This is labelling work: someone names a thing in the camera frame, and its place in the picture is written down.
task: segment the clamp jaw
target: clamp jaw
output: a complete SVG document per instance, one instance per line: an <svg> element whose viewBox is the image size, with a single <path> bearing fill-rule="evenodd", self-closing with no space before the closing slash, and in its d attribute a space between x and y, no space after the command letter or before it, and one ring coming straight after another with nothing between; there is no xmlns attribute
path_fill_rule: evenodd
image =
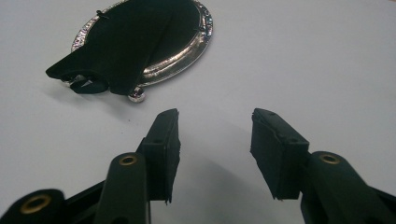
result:
<svg viewBox="0 0 396 224"><path fill-rule="evenodd" d="M274 112L256 108L251 153L274 198L298 199L305 223L396 223L396 198L367 186L353 167L309 143Z"/></svg>
<svg viewBox="0 0 396 224"><path fill-rule="evenodd" d="M110 163L105 181L65 199L57 189L42 189L17 200L0 224L150 223L150 201L172 201L179 163L178 112L155 119L135 153Z"/></svg>

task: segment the brass grommet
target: brass grommet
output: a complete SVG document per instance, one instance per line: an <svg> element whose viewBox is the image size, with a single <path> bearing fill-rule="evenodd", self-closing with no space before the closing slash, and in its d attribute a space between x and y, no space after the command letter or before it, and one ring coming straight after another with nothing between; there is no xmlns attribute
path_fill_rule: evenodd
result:
<svg viewBox="0 0 396 224"><path fill-rule="evenodd" d="M120 165L132 165L137 162L136 156L127 155L120 159Z"/></svg>
<svg viewBox="0 0 396 224"><path fill-rule="evenodd" d="M319 158L322 161L329 163L331 165L336 165L341 162L340 159L338 159L337 157L335 157L334 155L331 155L331 154L322 154L319 156Z"/></svg>
<svg viewBox="0 0 396 224"><path fill-rule="evenodd" d="M29 215L36 213L50 204L51 197L48 194L40 194L30 198L21 207L21 213Z"/></svg>

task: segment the rubber jaw pad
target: rubber jaw pad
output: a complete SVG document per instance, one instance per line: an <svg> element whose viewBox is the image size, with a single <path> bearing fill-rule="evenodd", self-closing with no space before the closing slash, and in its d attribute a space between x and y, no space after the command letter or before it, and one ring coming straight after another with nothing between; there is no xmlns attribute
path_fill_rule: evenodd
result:
<svg viewBox="0 0 396 224"><path fill-rule="evenodd" d="M139 149L148 167L148 195L150 200L172 202L172 190L180 161L178 140L178 112L162 112L152 124Z"/></svg>
<svg viewBox="0 0 396 224"><path fill-rule="evenodd" d="M297 199L300 165L309 143L274 112L256 108L252 116L251 154L274 198Z"/></svg>

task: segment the white table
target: white table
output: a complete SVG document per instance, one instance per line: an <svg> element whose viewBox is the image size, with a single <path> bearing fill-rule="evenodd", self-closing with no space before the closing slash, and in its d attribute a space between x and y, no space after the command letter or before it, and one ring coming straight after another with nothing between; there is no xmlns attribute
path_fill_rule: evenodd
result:
<svg viewBox="0 0 396 224"><path fill-rule="evenodd" d="M346 158L368 185L396 195L396 3L389 0L213 1L203 57L126 97L77 95L45 70L112 0L0 3L0 214L37 189L66 198L106 178L157 114L177 108L181 162L174 200L152 223L304 223L274 201L249 153L251 113L272 110Z"/></svg>

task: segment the metallic rim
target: metallic rim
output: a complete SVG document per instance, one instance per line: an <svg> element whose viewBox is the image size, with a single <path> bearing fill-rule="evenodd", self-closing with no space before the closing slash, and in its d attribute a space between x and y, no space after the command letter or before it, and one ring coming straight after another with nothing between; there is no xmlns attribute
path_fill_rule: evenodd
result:
<svg viewBox="0 0 396 224"><path fill-rule="evenodd" d="M36 213L50 204L51 197L47 194L40 194L30 198L21 207L21 213L28 215Z"/></svg>
<svg viewBox="0 0 396 224"><path fill-rule="evenodd" d="M336 165L341 162L340 159L338 159L337 157L335 157L334 155L331 155L331 154L322 154L319 156L319 158L322 161L329 163L331 165Z"/></svg>
<svg viewBox="0 0 396 224"><path fill-rule="evenodd" d="M103 13L109 11L128 0L122 0L110 7L102 10ZM162 62L147 67L143 71L143 77L138 87L149 86L173 77L193 64L205 51L213 32L213 19L207 8L196 0L191 0L200 13L199 31L191 42L178 54L173 55ZM90 19L78 32L72 45L72 52L81 48L88 36L89 31L100 20L99 16Z"/></svg>
<svg viewBox="0 0 396 224"><path fill-rule="evenodd" d="M123 166L132 165L135 164L136 162L137 162L137 157L132 155L124 156L119 160L120 165Z"/></svg>

